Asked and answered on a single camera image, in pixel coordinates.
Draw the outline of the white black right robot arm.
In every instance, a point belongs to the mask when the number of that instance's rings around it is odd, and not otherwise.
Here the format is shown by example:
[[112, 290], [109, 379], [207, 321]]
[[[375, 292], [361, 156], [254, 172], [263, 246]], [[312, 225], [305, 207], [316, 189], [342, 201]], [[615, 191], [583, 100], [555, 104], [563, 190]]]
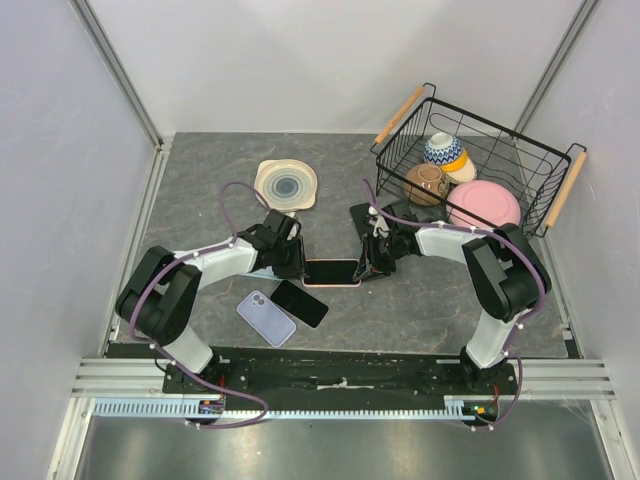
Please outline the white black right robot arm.
[[382, 210], [355, 205], [350, 215], [362, 247], [353, 274], [356, 282], [389, 276], [396, 272], [396, 262], [410, 255], [442, 258], [467, 268], [481, 315], [461, 349], [456, 376], [465, 391], [477, 394], [505, 374], [515, 332], [551, 290], [550, 277], [520, 227], [419, 223], [399, 202]]

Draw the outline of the light blue phone case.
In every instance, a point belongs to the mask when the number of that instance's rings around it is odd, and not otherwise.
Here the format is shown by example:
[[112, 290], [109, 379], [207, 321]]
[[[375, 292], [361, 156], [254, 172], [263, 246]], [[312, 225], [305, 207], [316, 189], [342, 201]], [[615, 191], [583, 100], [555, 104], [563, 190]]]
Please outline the light blue phone case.
[[278, 280], [279, 277], [271, 269], [261, 269], [255, 272], [246, 273], [246, 276], [258, 279]]

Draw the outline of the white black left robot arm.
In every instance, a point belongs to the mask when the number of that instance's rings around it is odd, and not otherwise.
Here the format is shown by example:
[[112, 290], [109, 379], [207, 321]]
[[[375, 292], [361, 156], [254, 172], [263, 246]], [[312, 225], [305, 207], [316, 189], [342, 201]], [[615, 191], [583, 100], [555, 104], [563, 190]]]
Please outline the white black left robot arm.
[[185, 382], [208, 393], [219, 382], [214, 351], [189, 325], [199, 291], [227, 278], [269, 269], [282, 280], [305, 272], [301, 223], [270, 210], [265, 220], [219, 243], [189, 251], [149, 248], [119, 293], [115, 313], [176, 363]]

